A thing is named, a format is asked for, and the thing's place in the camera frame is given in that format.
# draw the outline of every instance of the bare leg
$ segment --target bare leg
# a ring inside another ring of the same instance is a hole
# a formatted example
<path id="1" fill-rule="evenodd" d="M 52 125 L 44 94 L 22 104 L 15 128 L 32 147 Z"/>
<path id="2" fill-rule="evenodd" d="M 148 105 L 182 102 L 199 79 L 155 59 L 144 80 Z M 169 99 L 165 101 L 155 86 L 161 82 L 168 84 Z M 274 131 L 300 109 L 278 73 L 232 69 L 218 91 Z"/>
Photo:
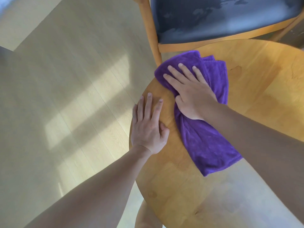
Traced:
<path id="1" fill-rule="evenodd" d="M 143 200 L 139 208 L 135 228 L 162 228 L 163 224 L 156 217 L 153 210 L 147 205 L 146 201 Z"/>

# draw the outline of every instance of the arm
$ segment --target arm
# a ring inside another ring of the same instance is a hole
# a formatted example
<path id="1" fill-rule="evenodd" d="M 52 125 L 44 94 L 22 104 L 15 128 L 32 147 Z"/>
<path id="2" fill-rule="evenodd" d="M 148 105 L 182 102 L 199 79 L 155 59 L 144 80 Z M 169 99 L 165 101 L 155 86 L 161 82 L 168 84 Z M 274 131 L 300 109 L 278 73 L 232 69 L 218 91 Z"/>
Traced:
<path id="1" fill-rule="evenodd" d="M 304 222 L 304 143 L 219 104 L 196 67 L 197 79 L 184 65 L 179 67 L 185 76 L 169 67 L 176 79 L 166 74 L 164 78 L 180 93 L 176 97 L 180 111 L 217 129 Z"/>
<path id="2" fill-rule="evenodd" d="M 84 181 L 31 221 L 33 227 L 107 227 L 118 225 L 134 181 L 147 159 L 167 143 L 169 129 L 159 128 L 160 100 L 151 116 L 152 94 L 145 110 L 143 96 L 133 108 L 133 148 Z"/>

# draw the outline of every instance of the black leather seat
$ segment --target black leather seat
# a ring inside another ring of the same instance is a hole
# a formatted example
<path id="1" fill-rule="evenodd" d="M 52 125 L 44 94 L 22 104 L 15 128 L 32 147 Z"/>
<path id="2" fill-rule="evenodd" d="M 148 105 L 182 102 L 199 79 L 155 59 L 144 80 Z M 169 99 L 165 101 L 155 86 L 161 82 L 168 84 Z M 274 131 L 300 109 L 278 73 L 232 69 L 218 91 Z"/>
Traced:
<path id="1" fill-rule="evenodd" d="M 296 17 L 304 0 L 151 0 L 161 44 L 234 35 Z"/>

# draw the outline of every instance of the purple towel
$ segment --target purple towel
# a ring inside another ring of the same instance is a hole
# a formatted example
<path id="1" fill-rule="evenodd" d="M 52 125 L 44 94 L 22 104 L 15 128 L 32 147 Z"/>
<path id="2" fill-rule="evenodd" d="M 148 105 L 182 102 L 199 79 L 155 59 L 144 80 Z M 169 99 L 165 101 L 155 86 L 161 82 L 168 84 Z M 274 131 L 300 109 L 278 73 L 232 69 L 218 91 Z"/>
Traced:
<path id="1" fill-rule="evenodd" d="M 183 63 L 194 76 L 196 75 L 192 66 L 196 66 L 215 93 L 218 102 L 227 104 L 228 77 L 224 61 L 216 61 L 213 56 L 201 58 L 199 51 L 189 51 L 162 63 L 156 69 L 155 77 L 165 88 L 172 91 L 174 97 L 179 94 L 164 79 L 163 74 L 172 76 L 168 70 L 169 65 L 183 73 L 178 67 L 179 63 Z M 224 170 L 242 159 L 240 153 L 217 130 L 205 121 L 187 118 L 180 112 L 176 103 L 174 115 L 184 146 L 203 176 Z"/>

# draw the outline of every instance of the table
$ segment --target table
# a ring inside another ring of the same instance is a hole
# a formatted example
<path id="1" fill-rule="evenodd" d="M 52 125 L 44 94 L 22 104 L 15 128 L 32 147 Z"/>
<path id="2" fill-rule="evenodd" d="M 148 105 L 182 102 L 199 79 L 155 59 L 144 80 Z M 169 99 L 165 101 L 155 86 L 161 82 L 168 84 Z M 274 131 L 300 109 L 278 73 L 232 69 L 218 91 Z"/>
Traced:
<path id="1" fill-rule="evenodd" d="M 202 57 L 213 54 L 226 61 L 232 109 L 304 141 L 304 52 L 253 39 L 222 41 L 198 50 Z M 143 95 L 148 92 L 154 104 L 164 99 L 160 121 L 170 128 L 170 136 L 136 182 L 167 228 L 303 227 L 244 159 L 203 177 L 180 139 L 173 94 L 156 79 Z"/>

